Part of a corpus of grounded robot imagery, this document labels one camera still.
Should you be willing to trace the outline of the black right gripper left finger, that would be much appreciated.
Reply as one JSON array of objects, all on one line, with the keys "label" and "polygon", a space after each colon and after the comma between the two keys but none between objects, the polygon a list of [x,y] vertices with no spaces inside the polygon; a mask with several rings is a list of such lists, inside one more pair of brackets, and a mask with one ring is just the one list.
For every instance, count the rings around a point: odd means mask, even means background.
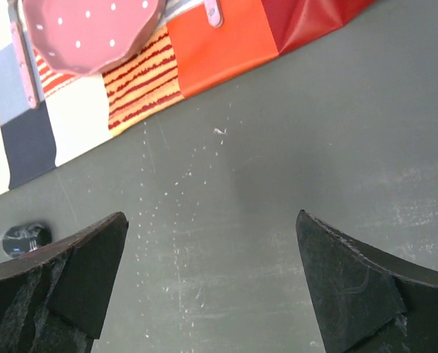
[{"label": "black right gripper left finger", "polygon": [[112,213],[0,263],[0,352],[90,352],[105,322],[129,222]]}]

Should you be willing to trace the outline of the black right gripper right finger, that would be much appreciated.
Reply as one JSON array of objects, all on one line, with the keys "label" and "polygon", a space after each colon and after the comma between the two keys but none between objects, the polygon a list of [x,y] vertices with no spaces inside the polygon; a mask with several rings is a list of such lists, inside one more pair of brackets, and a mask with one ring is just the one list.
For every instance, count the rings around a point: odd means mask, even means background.
[{"label": "black right gripper right finger", "polygon": [[327,352],[438,352],[438,271],[301,210],[297,242]]}]

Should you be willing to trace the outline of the black earbud charging case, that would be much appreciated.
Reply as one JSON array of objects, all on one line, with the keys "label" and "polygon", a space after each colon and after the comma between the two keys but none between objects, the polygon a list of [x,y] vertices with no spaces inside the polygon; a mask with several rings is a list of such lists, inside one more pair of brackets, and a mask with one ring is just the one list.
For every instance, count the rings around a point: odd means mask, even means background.
[{"label": "black earbud charging case", "polygon": [[1,239],[4,252],[11,258],[33,252],[51,242],[51,229],[41,223],[11,227],[2,235]]}]

